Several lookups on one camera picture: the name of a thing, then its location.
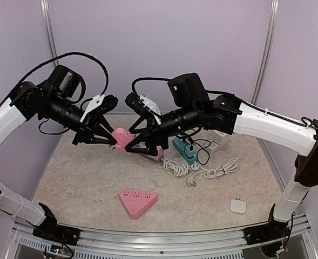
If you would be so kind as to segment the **pink square plug adapter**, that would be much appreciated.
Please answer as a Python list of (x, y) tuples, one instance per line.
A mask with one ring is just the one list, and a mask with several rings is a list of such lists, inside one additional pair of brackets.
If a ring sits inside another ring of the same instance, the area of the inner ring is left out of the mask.
[(113, 150), (118, 149), (125, 152), (125, 147), (133, 139), (134, 135), (124, 128), (117, 128), (111, 133), (112, 137), (116, 139), (116, 144), (112, 147)]

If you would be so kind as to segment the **purple power strip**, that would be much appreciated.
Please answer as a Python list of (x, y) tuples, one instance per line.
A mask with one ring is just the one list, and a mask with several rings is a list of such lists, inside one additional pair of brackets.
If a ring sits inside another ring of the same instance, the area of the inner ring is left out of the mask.
[(150, 160), (151, 162), (161, 163), (163, 161), (163, 158), (164, 158), (164, 150), (160, 146), (158, 146), (157, 152), (158, 152), (158, 154), (156, 156), (151, 156), (151, 155), (147, 155), (147, 154), (139, 154), (139, 155), (142, 156), (143, 158)]

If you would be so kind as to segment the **teal power strip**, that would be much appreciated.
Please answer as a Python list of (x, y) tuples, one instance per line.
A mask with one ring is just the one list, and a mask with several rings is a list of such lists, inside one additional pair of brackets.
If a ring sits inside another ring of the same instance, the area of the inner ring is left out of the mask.
[(197, 154), (192, 144), (188, 144), (183, 139), (174, 138), (172, 141), (173, 147), (179, 152), (182, 158), (189, 164), (192, 165), (198, 162)]

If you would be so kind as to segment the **teal charger plug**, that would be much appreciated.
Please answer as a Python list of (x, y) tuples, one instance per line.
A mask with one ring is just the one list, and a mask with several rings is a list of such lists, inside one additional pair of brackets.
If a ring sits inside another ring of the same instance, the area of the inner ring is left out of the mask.
[(194, 150), (193, 145), (187, 144), (184, 147), (184, 151), (183, 151), (182, 157), (185, 159), (185, 161), (187, 163), (190, 163), (190, 164), (192, 164), (193, 162), (195, 162), (197, 160), (197, 154), (196, 154), (196, 152)]

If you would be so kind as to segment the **pink triangular power strip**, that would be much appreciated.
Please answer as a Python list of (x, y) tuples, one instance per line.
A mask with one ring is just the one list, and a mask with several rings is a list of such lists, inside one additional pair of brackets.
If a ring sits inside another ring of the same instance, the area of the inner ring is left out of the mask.
[(156, 192), (134, 189), (121, 189), (118, 191), (118, 197), (132, 220), (139, 218), (158, 201)]

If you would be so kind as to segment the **white cube socket adapter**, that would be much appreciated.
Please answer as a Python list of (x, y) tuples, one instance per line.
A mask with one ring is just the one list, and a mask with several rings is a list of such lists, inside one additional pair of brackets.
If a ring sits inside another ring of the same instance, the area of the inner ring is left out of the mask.
[(207, 150), (210, 154), (213, 154), (221, 150), (228, 141), (228, 134), (219, 131), (214, 131), (211, 134), (209, 142), (206, 144)]

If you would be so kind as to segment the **white square charger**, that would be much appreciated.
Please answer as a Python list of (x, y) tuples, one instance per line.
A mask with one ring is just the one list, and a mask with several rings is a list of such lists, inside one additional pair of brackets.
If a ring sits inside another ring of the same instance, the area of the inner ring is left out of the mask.
[(238, 198), (231, 199), (229, 204), (229, 211), (233, 214), (243, 215), (247, 211), (247, 203)]

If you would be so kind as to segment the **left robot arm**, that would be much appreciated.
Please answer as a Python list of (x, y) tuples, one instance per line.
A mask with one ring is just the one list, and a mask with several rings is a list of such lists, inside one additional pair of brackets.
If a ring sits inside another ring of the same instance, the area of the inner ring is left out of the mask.
[[(87, 108), (82, 110), (71, 100), (78, 86), (81, 87), (80, 96), (83, 97), (86, 91), (84, 79), (63, 65), (56, 66), (48, 79), (39, 85), (23, 81), (15, 86), (0, 104), (0, 146), (16, 129), (35, 115), (39, 119), (51, 119), (74, 131), (74, 145), (115, 145), (117, 141), (111, 135), (113, 129), (104, 115), (117, 106), (118, 98), (98, 94), (90, 100)], [(39, 227), (50, 240), (56, 240), (62, 234), (62, 229), (48, 206), (32, 203), (1, 182), (0, 210)]]

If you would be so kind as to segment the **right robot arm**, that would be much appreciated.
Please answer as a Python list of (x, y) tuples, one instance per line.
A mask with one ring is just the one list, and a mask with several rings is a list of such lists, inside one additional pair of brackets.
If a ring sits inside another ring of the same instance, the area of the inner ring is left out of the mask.
[(168, 79), (167, 85), (177, 109), (165, 114), (159, 114), (156, 103), (136, 90), (126, 97), (127, 106), (139, 115), (130, 128), (135, 138), (126, 151), (155, 156), (158, 147), (168, 148), (169, 137), (195, 128), (247, 135), (295, 151), (295, 173), (262, 227), (266, 239), (276, 238), (309, 190), (318, 185), (318, 120), (291, 119), (222, 91), (211, 100), (196, 73)]

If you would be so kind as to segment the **white round plug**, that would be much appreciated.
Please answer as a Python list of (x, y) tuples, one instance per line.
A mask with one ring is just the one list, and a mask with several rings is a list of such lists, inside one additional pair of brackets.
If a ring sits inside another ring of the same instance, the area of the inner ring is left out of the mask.
[(192, 172), (196, 172), (196, 171), (198, 171), (199, 169), (200, 169), (200, 166), (199, 166), (198, 163), (193, 163), (193, 164), (190, 166), (190, 170), (191, 170)]

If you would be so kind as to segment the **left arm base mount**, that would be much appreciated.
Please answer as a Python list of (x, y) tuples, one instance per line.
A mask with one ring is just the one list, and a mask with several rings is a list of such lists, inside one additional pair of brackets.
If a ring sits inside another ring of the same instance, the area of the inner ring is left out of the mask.
[(76, 246), (80, 238), (80, 232), (78, 228), (57, 224), (51, 230), (42, 230), (34, 227), (32, 234), (45, 240)]

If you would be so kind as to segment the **aluminium front rail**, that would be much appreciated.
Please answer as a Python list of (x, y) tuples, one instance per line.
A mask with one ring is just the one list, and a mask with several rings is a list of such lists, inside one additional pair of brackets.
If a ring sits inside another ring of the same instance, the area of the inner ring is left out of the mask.
[(288, 242), (284, 239), (248, 244), (245, 227), (177, 232), (136, 233), (80, 228), (75, 243), (62, 253), (59, 244), (33, 236), (33, 228), (16, 221), (5, 258), (268, 258), (266, 252), (284, 245), (276, 258), (318, 258), (312, 232), (305, 215), (294, 217)]

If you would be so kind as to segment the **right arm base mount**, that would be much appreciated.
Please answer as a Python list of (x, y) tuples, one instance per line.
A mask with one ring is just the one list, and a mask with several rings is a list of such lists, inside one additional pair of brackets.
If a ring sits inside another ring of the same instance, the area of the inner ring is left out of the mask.
[(288, 222), (283, 223), (275, 220), (243, 230), (247, 245), (263, 243), (283, 236), (287, 237), (289, 233)]

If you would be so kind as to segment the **right aluminium corner post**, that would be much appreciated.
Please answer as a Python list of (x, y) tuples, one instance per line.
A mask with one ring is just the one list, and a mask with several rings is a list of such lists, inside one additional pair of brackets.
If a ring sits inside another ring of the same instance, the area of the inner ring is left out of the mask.
[(270, 58), (270, 52), (272, 50), (273, 41), (274, 41), (274, 35), (275, 35), (275, 29), (278, 19), (278, 13), (279, 13), (279, 0), (272, 0), (271, 6), (270, 6), (270, 13), (269, 13), (269, 20), (268, 20), (268, 26), (267, 26), (267, 32), (265, 36), (265, 44), (263, 47), (261, 62), (259, 66), (258, 75), (256, 77), (255, 82), (255, 88), (253, 91), (253, 95), (251, 98), (251, 103), (256, 105), (259, 101), (260, 92), (263, 87), (263, 82), (266, 75), (266, 69), (269, 63)]

